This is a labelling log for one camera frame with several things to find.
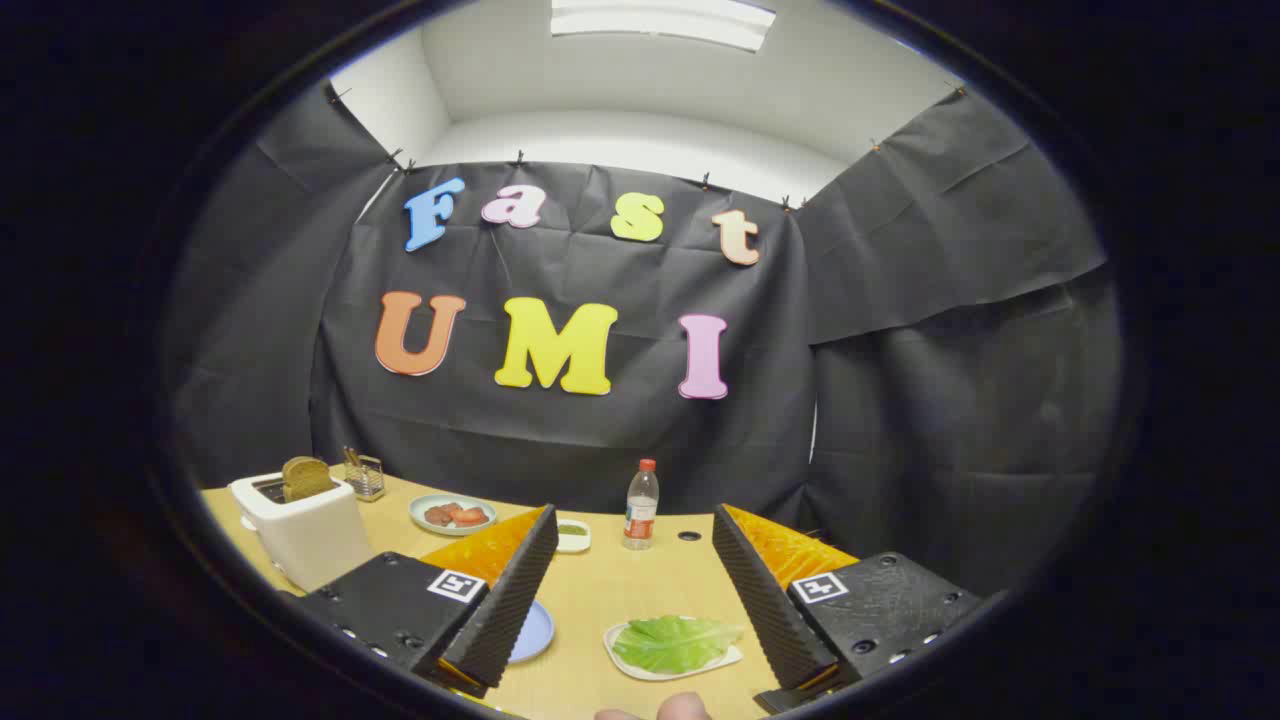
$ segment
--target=pink letter i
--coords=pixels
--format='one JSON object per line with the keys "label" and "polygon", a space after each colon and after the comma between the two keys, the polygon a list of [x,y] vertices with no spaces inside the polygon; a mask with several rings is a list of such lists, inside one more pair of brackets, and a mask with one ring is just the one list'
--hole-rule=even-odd
{"label": "pink letter i", "polygon": [[728,386],[719,379],[719,334],[728,323],[716,315],[684,315],[680,324],[689,333],[689,364],[680,395],[690,400],[719,400]]}

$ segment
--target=finger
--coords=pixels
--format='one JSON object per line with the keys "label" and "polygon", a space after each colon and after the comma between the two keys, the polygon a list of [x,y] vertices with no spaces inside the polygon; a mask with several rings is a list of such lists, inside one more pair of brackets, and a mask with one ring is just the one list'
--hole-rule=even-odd
{"label": "finger", "polygon": [[658,720],[712,720],[698,693],[673,694],[658,708]]}
{"label": "finger", "polygon": [[594,720],[640,720],[630,712],[622,712],[621,710],[600,710],[595,714]]}

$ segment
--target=plate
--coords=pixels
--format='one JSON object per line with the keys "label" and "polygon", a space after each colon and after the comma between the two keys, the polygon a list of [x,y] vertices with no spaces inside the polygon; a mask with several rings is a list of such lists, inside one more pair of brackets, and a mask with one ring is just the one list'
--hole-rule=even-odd
{"label": "plate", "polygon": [[507,662],[524,662],[547,650],[556,637],[556,623],[543,607],[543,603],[534,601],[529,606],[529,615],[525,615],[525,625],[520,628],[520,637],[516,638],[516,647],[511,648],[511,659]]}
{"label": "plate", "polygon": [[623,673],[631,675],[637,680],[654,680],[654,682],[675,680],[677,678],[687,678],[690,675],[696,675],[699,673],[707,673],[717,667],[732,665],[739,660],[742,660],[742,651],[737,650],[736,644],[731,644],[728,646],[728,651],[726,651],[724,655],[719,656],[719,659],[712,660],[710,662],[703,665],[696,670],[690,670],[689,673],[680,673],[676,675],[667,675],[664,673],[650,673],[643,667],[636,667],[635,665],[627,665],[626,662],[622,661],[621,657],[613,653],[613,641],[618,639],[618,634],[623,629],[626,629],[628,624],[630,623],[623,623],[621,625],[614,625],[608,630],[604,630],[604,651],[609,653],[609,657],[613,660],[613,664],[618,666],[618,670],[622,670]]}
{"label": "plate", "polygon": [[579,520],[557,520],[559,525],[573,525],[575,528],[582,528],[586,530],[585,536],[561,536],[559,544],[556,546],[556,552],[582,552],[584,550],[591,547],[591,527],[586,523]]}
{"label": "plate", "polygon": [[[463,510],[479,507],[480,510],[484,510],[485,515],[489,516],[489,521],[480,523],[479,525],[471,525],[470,528],[445,528],[444,525],[433,525],[426,521],[426,510],[429,507],[448,505],[451,502],[457,502]],[[415,497],[413,501],[408,503],[408,516],[419,528],[431,530],[433,533],[439,533],[442,536],[470,536],[471,533],[483,530],[498,521],[498,511],[493,509],[493,505],[489,505],[483,500],[462,495],[424,495],[422,497]]]}

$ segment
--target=white plate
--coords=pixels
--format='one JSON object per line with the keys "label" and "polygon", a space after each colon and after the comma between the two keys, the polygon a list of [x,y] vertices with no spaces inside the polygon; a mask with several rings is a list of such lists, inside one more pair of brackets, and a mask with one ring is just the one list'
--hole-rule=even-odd
{"label": "white plate", "polygon": [[604,651],[609,653],[613,659],[613,664],[618,666],[627,675],[637,680],[675,680],[677,678],[687,678],[690,675],[696,675],[699,673],[707,673],[708,670],[714,670],[717,667],[723,667],[726,665],[732,665],[739,660],[742,660],[742,651],[737,650],[736,644],[728,646],[728,651],[722,655],[718,660],[712,660],[707,665],[703,665],[698,670],[690,670],[689,673],[681,673],[678,675],[666,675],[662,673],[650,673],[643,667],[636,667],[635,665],[627,665],[621,657],[613,653],[613,641],[618,639],[618,634],[626,629],[630,623],[623,623],[621,625],[614,625],[608,630],[604,630]]}
{"label": "white plate", "polygon": [[[480,523],[479,525],[471,525],[470,528],[449,528],[445,525],[433,525],[426,521],[426,510],[429,507],[448,505],[451,502],[457,502],[463,510],[479,507],[480,510],[484,510],[485,515],[489,516],[489,521]],[[483,500],[462,495],[424,495],[422,497],[415,497],[413,501],[408,503],[408,516],[419,528],[431,530],[433,533],[440,533],[442,536],[470,536],[471,533],[483,530],[498,521],[498,511],[493,509],[493,505],[489,505]]]}
{"label": "white plate", "polygon": [[561,536],[559,544],[556,546],[556,552],[582,552],[584,550],[591,547],[591,527],[586,523],[579,520],[557,520],[559,525],[573,525],[575,528],[582,528],[586,530],[585,536]]}

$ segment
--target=green lettuce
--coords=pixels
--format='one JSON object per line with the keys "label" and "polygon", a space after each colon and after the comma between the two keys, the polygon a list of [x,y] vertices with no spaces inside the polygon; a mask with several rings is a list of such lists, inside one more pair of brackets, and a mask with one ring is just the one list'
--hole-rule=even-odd
{"label": "green lettuce", "polygon": [[740,637],[739,625],[663,615],[628,623],[613,641],[613,653],[627,665],[678,675],[718,660]]}

